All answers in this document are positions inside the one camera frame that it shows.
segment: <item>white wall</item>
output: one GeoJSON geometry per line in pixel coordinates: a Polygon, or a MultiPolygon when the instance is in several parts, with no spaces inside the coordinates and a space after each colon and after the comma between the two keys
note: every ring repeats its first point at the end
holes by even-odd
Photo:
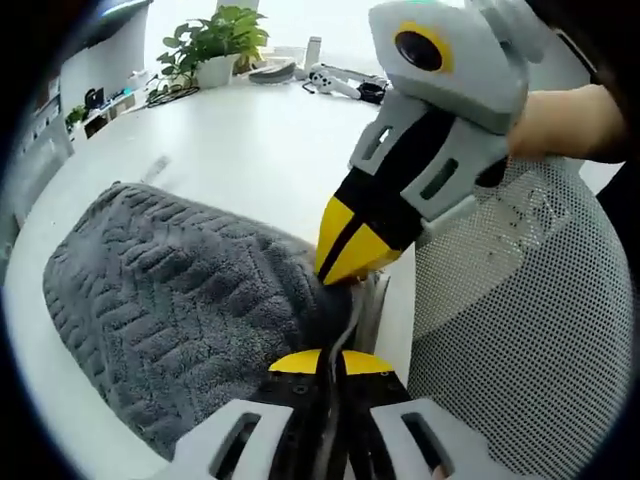
{"type": "Polygon", "coordinates": [[[322,51],[375,58],[369,9],[381,0],[261,0],[259,11],[269,32],[269,45],[306,46],[322,37],[322,51]]]}
{"type": "Polygon", "coordinates": [[[173,35],[178,25],[189,19],[210,18],[215,11],[216,0],[155,0],[147,16],[145,68],[154,73],[161,70],[156,58],[167,51],[162,39],[173,35]]]}
{"type": "Polygon", "coordinates": [[[143,9],[111,38],[64,62],[60,72],[64,115],[84,104],[84,94],[90,88],[104,88],[107,97],[126,87],[133,70],[144,68],[146,27],[147,9],[143,9]]]}

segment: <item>yellow lens ring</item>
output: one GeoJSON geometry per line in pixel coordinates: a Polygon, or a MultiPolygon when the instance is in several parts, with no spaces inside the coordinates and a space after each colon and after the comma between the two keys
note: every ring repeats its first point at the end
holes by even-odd
{"type": "Polygon", "coordinates": [[[427,70],[430,73],[453,73],[454,61],[453,52],[449,42],[446,41],[437,31],[418,25],[416,22],[404,22],[394,35],[394,42],[397,43],[398,36],[402,33],[411,32],[428,39],[440,53],[442,63],[437,70],[427,70]]]}

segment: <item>black cable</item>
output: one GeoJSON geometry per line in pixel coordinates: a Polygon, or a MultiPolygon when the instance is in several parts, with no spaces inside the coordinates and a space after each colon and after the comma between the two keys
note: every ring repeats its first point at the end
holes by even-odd
{"type": "Polygon", "coordinates": [[[307,91],[307,92],[309,92],[309,93],[316,93],[316,91],[315,91],[315,90],[312,90],[312,89],[310,89],[310,88],[309,88],[309,85],[313,85],[313,84],[312,84],[311,82],[305,82],[305,83],[302,85],[302,88],[304,88],[304,89],[305,89],[305,91],[307,91]]]}
{"type": "Polygon", "coordinates": [[[312,478],[314,480],[324,480],[331,478],[329,472],[331,469],[331,461],[334,456],[334,445],[337,441],[338,429],[342,423],[342,409],[340,402],[340,388],[339,378],[337,373],[338,356],[342,355],[342,349],[347,344],[349,339],[358,327],[358,321],[360,315],[364,309],[365,292],[362,285],[357,287],[356,294],[354,295],[353,309],[351,311],[351,317],[347,328],[342,332],[338,340],[331,346],[329,351],[329,358],[327,361],[327,379],[329,389],[329,410],[327,411],[327,418],[325,420],[324,435],[318,446],[315,462],[312,468],[312,478]]]}
{"type": "Polygon", "coordinates": [[[193,95],[200,87],[190,86],[190,87],[180,87],[180,88],[172,88],[168,92],[159,93],[154,96],[151,100],[147,100],[147,108],[157,107],[159,105],[164,105],[166,103],[173,102],[174,100],[178,100],[179,98],[188,97],[189,95],[193,95]]]}
{"type": "Polygon", "coordinates": [[[360,100],[363,102],[380,105],[384,100],[384,95],[387,93],[387,86],[381,87],[375,83],[365,81],[358,85],[357,90],[360,92],[360,100]]]}

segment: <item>textured towel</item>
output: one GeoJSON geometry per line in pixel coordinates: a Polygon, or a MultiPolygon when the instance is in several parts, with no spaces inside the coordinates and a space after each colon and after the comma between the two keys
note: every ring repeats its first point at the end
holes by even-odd
{"type": "Polygon", "coordinates": [[[310,246],[144,185],[115,184],[46,266],[62,341],[102,398],[165,458],[270,363],[322,347],[348,322],[310,246]]]}

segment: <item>white table surface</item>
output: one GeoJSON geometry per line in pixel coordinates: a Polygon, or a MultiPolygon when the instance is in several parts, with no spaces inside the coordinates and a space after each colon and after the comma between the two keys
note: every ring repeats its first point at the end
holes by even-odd
{"type": "MultiPolygon", "coordinates": [[[[272,224],[315,244],[324,207],[377,107],[299,85],[234,85],[118,117],[77,148],[44,190],[5,282],[10,338],[38,411],[89,478],[143,478],[165,461],[121,423],[62,344],[42,273],[87,206],[114,181],[154,186],[272,224]]],[[[414,314],[413,249],[389,268],[376,351],[406,380],[414,314]]]]}

